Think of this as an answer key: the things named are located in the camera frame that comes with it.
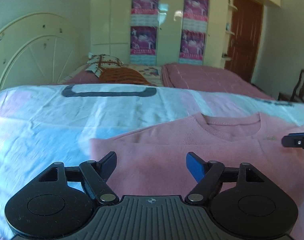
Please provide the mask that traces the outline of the lower right purple poster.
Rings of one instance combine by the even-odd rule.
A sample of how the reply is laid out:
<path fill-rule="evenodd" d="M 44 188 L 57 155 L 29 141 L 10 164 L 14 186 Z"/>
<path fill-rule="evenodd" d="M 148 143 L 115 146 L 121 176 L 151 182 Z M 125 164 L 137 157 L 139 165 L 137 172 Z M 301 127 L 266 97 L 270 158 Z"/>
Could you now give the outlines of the lower right purple poster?
<path fill-rule="evenodd" d="M 183 30 L 179 51 L 179 63 L 201 65 L 205 46 L 205 33 Z"/>

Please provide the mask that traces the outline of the cream arched headboard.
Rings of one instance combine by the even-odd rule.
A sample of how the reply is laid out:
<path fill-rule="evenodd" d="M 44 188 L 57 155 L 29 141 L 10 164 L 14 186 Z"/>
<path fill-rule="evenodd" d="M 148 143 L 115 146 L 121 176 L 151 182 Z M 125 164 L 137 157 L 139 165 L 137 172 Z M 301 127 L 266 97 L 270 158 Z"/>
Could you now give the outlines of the cream arched headboard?
<path fill-rule="evenodd" d="M 81 66 L 80 37 L 65 18 L 37 12 L 0 30 L 0 91 L 56 85 Z"/>

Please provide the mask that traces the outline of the upper right purple poster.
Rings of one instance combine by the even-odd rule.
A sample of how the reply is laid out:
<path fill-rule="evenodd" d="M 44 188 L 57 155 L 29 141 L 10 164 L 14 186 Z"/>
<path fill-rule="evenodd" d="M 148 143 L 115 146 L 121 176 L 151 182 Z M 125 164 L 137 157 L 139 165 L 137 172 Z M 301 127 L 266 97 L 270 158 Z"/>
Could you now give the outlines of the upper right purple poster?
<path fill-rule="evenodd" d="M 207 33 L 209 0 L 184 0 L 182 29 Z"/>

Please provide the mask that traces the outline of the dark wooden chair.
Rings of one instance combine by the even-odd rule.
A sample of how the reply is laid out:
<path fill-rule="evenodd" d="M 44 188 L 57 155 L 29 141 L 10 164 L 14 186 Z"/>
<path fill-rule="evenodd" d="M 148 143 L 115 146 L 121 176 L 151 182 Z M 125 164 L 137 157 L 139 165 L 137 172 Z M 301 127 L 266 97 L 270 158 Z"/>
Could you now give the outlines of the dark wooden chair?
<path fill-rule="evenodd" d="M 304 69 L 300 71 L 298 82 L 291 95 L 279 93 L 278 101 L 289 101 L 304 103 Z"/>

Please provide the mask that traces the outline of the upper left purple poster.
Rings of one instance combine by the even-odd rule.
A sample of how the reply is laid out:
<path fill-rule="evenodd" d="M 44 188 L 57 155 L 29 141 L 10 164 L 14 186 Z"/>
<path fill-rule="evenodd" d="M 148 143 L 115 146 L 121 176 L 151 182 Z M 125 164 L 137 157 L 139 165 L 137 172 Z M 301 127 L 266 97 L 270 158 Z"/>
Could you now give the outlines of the upper left purple poster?
<path fill-rule="evenodd" d="M 159 0 L 132 0 L 131 25 L 134 27 L 158 27 Z"/>

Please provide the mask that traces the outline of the folded maroon checked blanket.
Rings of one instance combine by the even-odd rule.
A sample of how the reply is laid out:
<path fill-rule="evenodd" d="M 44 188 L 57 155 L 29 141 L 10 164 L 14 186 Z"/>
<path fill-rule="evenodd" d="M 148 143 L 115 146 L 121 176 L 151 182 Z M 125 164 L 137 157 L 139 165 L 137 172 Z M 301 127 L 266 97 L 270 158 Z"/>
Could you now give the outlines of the folded maroon checked blanket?
<path fill-rule="evenodd" d="M 272 100 L 273 98 L 229 70 L 210 66 L 169 63 L 162 66 L 165 87 L 222 92 Z"/>

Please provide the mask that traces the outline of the brown wooden door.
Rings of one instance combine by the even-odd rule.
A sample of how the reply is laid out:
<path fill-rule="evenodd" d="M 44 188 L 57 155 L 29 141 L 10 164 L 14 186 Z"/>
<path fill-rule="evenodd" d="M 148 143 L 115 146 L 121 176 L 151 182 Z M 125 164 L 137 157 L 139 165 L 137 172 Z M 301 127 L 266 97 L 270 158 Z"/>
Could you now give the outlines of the brown wooden door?
<path fill-rule="evenodd" d="M 232 26 L 225 69 L 250 82 L 261 37 L 264 7 L 254 0 L 233 0 Z"/>

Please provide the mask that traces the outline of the purple poster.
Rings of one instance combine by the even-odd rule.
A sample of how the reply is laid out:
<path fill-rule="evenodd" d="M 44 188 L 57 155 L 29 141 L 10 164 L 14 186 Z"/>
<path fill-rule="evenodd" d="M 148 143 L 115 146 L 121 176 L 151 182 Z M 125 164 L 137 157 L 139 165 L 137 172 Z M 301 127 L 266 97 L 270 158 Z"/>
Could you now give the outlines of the purple poster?
<path fill-rule="evenodd" d="M 154 66 L 156 64 L 156 44 L 156 27 L 131 27 L 130 63 Z"/>
<path fill-rule="evenodd" d="M 209 0 L 184 0 L 182 29 L 207 33 Z"/>
<path fill-rule="evenodd" d="M 158 27 L 159 0 L 132 0 L 131 25 L 134 27 Z"/>
<path fill-rule="evenodd" d="M 205 46 L 205 33 L 183 30 L 179 51 L 179 63 L 201 65 Z"/>

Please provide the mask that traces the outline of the white patterned bed sheet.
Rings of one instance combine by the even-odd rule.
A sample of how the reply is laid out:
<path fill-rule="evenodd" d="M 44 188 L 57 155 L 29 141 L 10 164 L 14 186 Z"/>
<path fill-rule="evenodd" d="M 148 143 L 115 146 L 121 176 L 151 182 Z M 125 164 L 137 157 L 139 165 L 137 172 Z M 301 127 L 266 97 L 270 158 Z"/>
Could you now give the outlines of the white patterned bed sheet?
<path fill-rule="evenodd" d="M 239 94 L 140 85 L 20 86 L 0 92 L 0 239 L 13 233 L 8 200 L 55 162 L 91 158 L 91 139 L 109 139 L 201 113 L 245 118 L 256 113 L 304 126 L 304 104 Z"/>

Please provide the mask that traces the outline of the lower left purple poster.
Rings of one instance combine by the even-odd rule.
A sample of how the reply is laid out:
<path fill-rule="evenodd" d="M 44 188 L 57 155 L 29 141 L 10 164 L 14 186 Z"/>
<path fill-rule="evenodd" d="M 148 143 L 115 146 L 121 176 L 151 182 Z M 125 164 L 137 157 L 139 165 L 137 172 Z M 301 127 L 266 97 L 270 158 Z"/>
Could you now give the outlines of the lower left purple poster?
<path fill-rule="evenodd" d="M 130 63 L 154 66 L 156 64 L 156 44 L 156 27 L 131 27 Z"/>

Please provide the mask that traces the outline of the pink knit sweater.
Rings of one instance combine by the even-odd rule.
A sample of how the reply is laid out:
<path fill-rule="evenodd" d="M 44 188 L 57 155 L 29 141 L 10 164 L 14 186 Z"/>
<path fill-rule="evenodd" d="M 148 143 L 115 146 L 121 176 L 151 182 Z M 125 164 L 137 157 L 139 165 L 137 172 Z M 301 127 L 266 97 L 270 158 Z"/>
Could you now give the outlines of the pink knit sweater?
<path fill-rule="evenodd" d="M 109 187 L 123 195 L 185 196 L 196 184 L 185 159 L 189 152 L 228 167 L 247 162 L 284 190 L 297 204 L 292 237 L 304 239 L 304 150 L 285 148 L 283 136 L 304 126 L 256 113 L 245 118 L 218 118 L 196 113 L 109 139 L 91 139 L 93 160 L 117 154 Z"/>

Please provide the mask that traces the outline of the patterned cream pillow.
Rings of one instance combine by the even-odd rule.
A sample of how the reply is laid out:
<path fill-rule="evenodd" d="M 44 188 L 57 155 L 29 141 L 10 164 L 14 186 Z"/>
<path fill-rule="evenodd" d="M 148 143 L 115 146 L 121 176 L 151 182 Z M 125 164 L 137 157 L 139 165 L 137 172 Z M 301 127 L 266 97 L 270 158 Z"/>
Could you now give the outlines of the patterned cream pillow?
<path fill-rule="evenodd" d="M 89 54 L 86 71 L 92 72 L 100 77 L 101 73 L 109 68 L 123 67 L 124 64 L 119 58 L 106 54 Z"/>

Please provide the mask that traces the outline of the cream built-in wardrobe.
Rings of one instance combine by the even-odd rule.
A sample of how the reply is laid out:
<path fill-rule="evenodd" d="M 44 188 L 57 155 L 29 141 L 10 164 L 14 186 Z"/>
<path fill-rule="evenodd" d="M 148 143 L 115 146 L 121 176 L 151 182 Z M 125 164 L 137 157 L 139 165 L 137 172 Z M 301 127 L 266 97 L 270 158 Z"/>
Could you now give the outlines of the cream built-in wardrobe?
<path fill-rule="evenodd" d="M 130 63 L 132 0 L 91 0 L 91 52 L 107 54 Z M 159 0 L 156 64 L 178 62 L 182 36 L 184 0 Z M 228 0 L 209 0 L 203 65 L 222 64 Z"/>

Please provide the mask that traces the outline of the orange knitted cushion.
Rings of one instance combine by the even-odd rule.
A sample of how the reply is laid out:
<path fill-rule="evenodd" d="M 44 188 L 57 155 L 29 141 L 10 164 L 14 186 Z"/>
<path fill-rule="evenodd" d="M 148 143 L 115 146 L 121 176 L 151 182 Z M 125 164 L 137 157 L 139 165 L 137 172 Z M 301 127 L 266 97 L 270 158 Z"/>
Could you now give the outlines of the orange knitted cushion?
<path fill-rule="evenodd" d="M 100 83 L 117 83 L 117 84 L 132 84 L 146 85 L 152 84 L 138 71 L 131 68 L 108 68 L 101 72 L 99 77 Z"/>

